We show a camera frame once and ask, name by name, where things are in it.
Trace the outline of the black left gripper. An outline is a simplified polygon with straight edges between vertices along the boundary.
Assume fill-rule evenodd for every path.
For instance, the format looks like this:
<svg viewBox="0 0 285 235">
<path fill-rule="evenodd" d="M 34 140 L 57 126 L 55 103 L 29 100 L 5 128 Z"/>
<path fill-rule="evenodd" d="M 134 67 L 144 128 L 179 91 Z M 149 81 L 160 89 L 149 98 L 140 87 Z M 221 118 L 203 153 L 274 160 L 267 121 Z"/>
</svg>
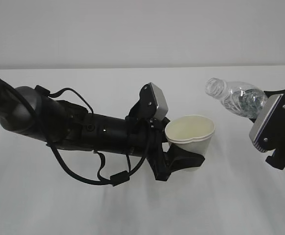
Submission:
<svg viewBox="0 0 285 235">
<path fill-rule="evenodd" d="M 128 175 L 135 174 L 147 161 L 157 181 L 167 181 L 173 172 L 197 169 L 205 161 L 198 153 L 189 152 L 169 143 L 164 151 L 162 144 L 167 142 L 165 128 L 170 122 L 167 117 L 162 120 L 144 118 L 140 114 L 139 101 L 134 104 L 126 119 L 132 125 L 129 129 L 128 141 L 131 147 L 142 148 L 142 156 L 137 165 L 129 169 Z"/>
</svg>

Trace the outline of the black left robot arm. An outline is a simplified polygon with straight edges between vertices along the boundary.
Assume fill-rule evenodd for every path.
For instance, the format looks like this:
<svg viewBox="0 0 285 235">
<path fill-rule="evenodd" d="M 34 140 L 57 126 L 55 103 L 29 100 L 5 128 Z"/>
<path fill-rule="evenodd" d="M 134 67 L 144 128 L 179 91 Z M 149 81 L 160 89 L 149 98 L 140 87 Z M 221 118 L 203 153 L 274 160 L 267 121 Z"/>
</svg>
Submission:
<svg viewBox="0 0 285 235">
<path fill-rule="evenodd" d="M 0 79 L 0 124 L 10 132 L 44 141 L 50 147 L 61 168 L 72 178 L 89 185 L 116 186 L 127 182 L 147 161 L 158 181 L 167 181 L 178 170 L 199 167 L 202 154 L 184 150 L 172 143 L 168 151 L 163 143 L 168 139 L 165 128 L 170 124 L 165 96 L 153 83 L 145 84 L 139 100 L 124 118 L 96 114 L 84 106 L 59 100 L 64 90 L 51 93 L 41 86 L 13 88 Z M 140 161 L 128 170 L 96 180 L 73 172 L 64 162 L 60 150 L 93 151 L 105 166 L 105 152 L 138 156 Z"/>
</svg>

